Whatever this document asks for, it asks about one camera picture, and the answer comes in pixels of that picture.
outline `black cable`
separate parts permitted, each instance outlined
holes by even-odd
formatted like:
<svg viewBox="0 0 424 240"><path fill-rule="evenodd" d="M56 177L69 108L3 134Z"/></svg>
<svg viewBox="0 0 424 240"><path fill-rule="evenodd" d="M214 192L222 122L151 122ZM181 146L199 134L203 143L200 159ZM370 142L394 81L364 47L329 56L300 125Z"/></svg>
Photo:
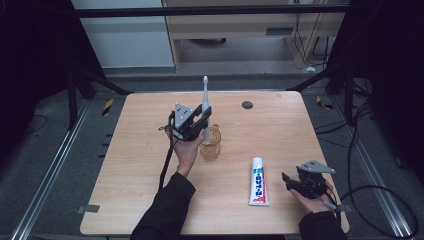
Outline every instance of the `black cable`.
<svg viewBox="0 0 424 240"><path fill-rule="evenodd" d="M298 53L302 57L303 62L309 67L316 67L316 66L323 65L324 63L312 63L308 60L308 56L306 56L306 50L305 50L305 47L303 45L302 37L300 36L300 32L299 32L299 19L300 19L300 13L297 13L296 14L296 29L295 29L295 32L294 32L294 45L295 45ZM296 42L297 36L299 36L299 41L300 41L300 44L301 44L302 49L303 49L303 54L302 54L302 52L300 51L300 49L297 45L297 42Z"/></svg>
<svg viewBox="0 0 424 240"><path fill-rule="evenodd" d="M338 144L338 143L332 142L332 141L330 141L330 140L327 140L327 139L325 139L325 138L320 138L320 137L317 137L317 138L318 138L319 140L322 140L322 141L328 142L328 143L333 144L333 145L338 146L338 147L342 147L342 148L349 148L349 146L344 146L344 145L341 145L341 144Z"/></svg>
<svg viewBox="0 0 424 240"><path fill-rule="evenodd" d="M37 114L37 115L34 115L34 117L41 117L41 118L44 118L44 123L40 126L40 127L38 127L37 129L35 129L35 130L31 130L31 131L26 131L26 132L24 132L24 134L31 134L31 133L35 133L35 132L38 132L38 131L40 131L44 126L46 126L46 124L47 124L47 117L46 116L44 116L44 115L40 115L40 114Z"/></svg>
<svg viewBox="0 0 424 240"><path fill-rule="evenodd" d="M359 215L359 217L363 220L363 221L365 221L370 227L372 227L374 230L376 230L377 232L379 232L380 234L382 234L382 235L384 235L384 236L386 236L386 237L390 237L390 238L394 238L394 239L410 239L410 238L412 238L412 237L414 237L417 233L418 233L418 230L419 230L419 221L418 221L418 218L417 218L417 216L414 214L414 212L413 212L413 210L412 210L412 208L409 206L409 204L405 201L405 200L403 200L398 194L396 194L395 192L393 192L393 191L391 191L391 190L389 190L389 189L387 189L387 188L384 188L384 187L381 187L381 186L376 186L376 185L365 185L365 186L362 186L362 187L358 187L358 188L355 188L355 189L352 189L352 181L351 181L351 155L352 155L352 149L353 149L353 146L354 146L354 144L355 144L355 138L357 137L357 134L358 134L358 126L357 126L357 121L358 121L358 117L359 116L361 116L361 112L363 111L363 110L365 110L365 109L367 109L367 108L364 108L364 109L362 109L362 107L363 106L365 106L365 105L367 105L367 104L364 104L364 105L362 105L361 107L359 107L358 108L358 111L357 111L357 113L356 113L356 115L355 115L355 117L354 117L354 124L353 124L353 128L354 128L354 131L353 131L353 136L352 136L352 140L351 140L351 143L350 143L350 145L349 145L349 150L348 150L348 162L347 162L347 168L348 168L348 171L347 171L347 181L348 181L348 193L346 193L342 198L340 198L340 200L342 201L344 198L346 198L347 196L350 196L350 200L351 200L351 202L352 202L352 206L354 207L354 209L356 210L356 212L357 212L357 214ZM408 235L408 236L403 236L403 237L399 237L399 236L396 236L396 235L394 235L394 234L391 234L391 233L388 233L388 232L385 232L384 230L381 230L380 228L378 228L377 226L375 226L374 224L372 224L361 212L360 212L360 210L359 210L359 208L358 208L358 206L356 205L356 202L355 202L355 199L354 199L354 197L353 197L353 193L354 192L356 192L356 191L359 191L359 190L362 190L362 189L366 189L366 188L378 188L378 189L382 189L382 190L385 190L385 191L388 191L388 192L390 192L393 196L395 196L407 209L408 209L408 211L411 213L411 215L413 216L413 218L414 218L414 221L415 221L415 230L413 231L413 233L412 234L410 234L410 235Z"/></svg>
<svg viewBox="0 0 424 240"><path fill-rule="evenodd" d="M160 177L159 177L159 189L158 189L158 191L160 191L163 188L163 183L165 181L165 175L166 175L166 172L168 171L169 162L171 161L171 157L172 157L172 152L174 151L175 144L177 144L177 142L178 142L178 139L177 139L177 141L175 141L175 143L174 143L174 140L173 140L174 136L172 135L173 125L171 124L171 119L173 119L174 117L175 117L175 112L172 111L172 113L168 117L168 125L166 125L165 127L159 128L159 130L165 130L165 132L167 133L167 135L169 137L169 149L168 149L168 153L166 155L165 163L164 163L163 168L162 168L162 172L161 172Z"/></svg>
<svg viewBox="0 0 424 240"><path fill-rule="evenodd" d="M1 2L3 3L3 9L0 12L0 16L6 12L6 0L2 0Z"/></svg>

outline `human hand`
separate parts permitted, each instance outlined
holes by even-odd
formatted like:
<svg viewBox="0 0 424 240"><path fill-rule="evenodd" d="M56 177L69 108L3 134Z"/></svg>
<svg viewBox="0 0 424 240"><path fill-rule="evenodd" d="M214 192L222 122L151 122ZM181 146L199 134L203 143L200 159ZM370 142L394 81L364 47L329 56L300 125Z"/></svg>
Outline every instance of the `human hand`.
<svg viewBox="0 0 424 240"><path fill-rule="evenodd" d="M328 181L325 181L325 183L328 186L327 193L331 196L333 191L333 186ZM323 194L319 198L309 199L309 198L305 198L302 194L300 194L298 191L294 189L290 189L290 192L300 203L302 203L306 213L310 213L310 212L318 213L318 212L325 212L325 211L332 210L323 203L323 201L331 202L330 198L326 194Z"/></svg>
<svg viewBox="0 0 424 240"><path fill-rule="evenodd" d="M191 142L178 141L174 146L175 154L178 157L177 172L187 177L190 173L191 168L194 165L194 161L197 157L197 152L200 143L203 141L203 130L200 131L199 136L196 140Z"/></svg>

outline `person's arm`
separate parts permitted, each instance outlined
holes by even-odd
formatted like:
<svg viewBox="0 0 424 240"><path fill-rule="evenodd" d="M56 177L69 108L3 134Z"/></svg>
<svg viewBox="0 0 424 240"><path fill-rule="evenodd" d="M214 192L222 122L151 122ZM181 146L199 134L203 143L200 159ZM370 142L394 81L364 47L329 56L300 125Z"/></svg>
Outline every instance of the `person's arm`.
<svg viewBox="0 0 424 240"><path fill-rule="evenodd" d="M146 211L131 234L135 239L178 239L187 216L190 200L196 191L187 176L197 157L202 132L192 142L178 141L174 151L178 157L177 172L168 184L155 196L152 206Z"/></svg>
<svg viewBox="0 0 424 240"><path fill-rule="evenodd" d="M327 185L329 189L333 188L329 183ZM334 213L322 202L329 201L329 198L325 194L320 198L308 199L294 189L291 189L290 192L302 203L307 212L307 215L299 223L302 240L347 239Z"/></svg>

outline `toothpaste tube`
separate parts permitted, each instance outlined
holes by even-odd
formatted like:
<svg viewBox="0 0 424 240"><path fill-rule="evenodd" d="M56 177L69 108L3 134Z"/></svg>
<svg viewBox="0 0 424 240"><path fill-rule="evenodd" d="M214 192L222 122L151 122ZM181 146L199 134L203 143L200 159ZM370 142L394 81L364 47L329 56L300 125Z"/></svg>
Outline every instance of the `toothpaste tube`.
<svg viewBox="0 0 424 240"><path fill-rule="evenodd" d="M250 185L250 206L269 206L266 192L265 173L262 158L252 160L252 181Z"/></svg>

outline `black sleeve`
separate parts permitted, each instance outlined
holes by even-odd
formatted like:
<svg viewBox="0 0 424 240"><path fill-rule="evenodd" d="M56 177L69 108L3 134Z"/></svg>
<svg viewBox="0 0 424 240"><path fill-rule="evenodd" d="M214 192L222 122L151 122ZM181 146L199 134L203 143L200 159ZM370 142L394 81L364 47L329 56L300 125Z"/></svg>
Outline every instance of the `black sleeve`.
<svg viewBox="0 0 424 240"><path fill-rule="evenodd" d="M299 223L302 240L346 240L339 221L330 211L309 213Z"/></svg>
<svg viewBox="0 0 424 240"><path fill-rule="evenodd" d="M178 239L187 216L188 205L196 189L176 172L168 185L155 196L131 234L134 239Z"/></svg>

